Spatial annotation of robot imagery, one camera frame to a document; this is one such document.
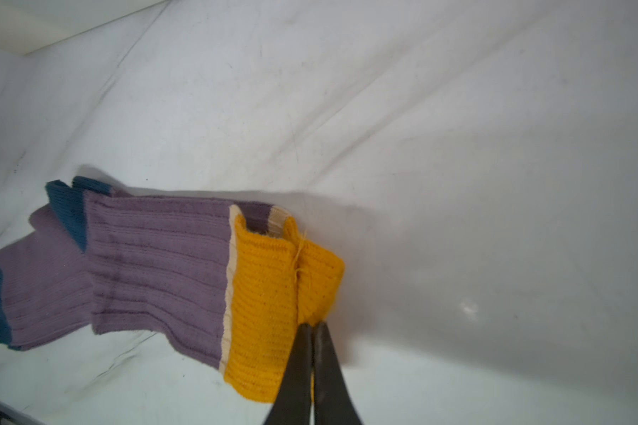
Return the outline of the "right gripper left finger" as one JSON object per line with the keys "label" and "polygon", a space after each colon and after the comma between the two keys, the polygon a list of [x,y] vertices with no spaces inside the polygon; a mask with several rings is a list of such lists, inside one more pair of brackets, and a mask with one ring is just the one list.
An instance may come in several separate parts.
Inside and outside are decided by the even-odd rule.
{"label": "right gripper left finger", "polygon": [[299,325],[278,396],[264,425],[308,425],[312,408],[313,329]]}

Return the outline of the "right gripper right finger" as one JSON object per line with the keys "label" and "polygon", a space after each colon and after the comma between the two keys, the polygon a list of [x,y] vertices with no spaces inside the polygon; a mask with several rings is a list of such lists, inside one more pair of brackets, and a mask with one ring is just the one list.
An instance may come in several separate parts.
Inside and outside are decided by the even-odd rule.
{"label": "right gripper right finger", "polygon": [[328,325],[313,330],[315,424],[362,425],[347,390]]}

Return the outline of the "purple yellow teal sock pair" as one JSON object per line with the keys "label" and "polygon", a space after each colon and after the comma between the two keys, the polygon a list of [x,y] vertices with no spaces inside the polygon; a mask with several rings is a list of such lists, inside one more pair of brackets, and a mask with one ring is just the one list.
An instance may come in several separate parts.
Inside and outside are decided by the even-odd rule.
{"label": "purple yellow teal sock pair", "polygon": [[278,394],[297,327],[323,321],[342,259],[256,201],[133,196],[78,176],[49,182],[32,232],[0,250],[0,344],[78,329],[163,334],[244,398]]}

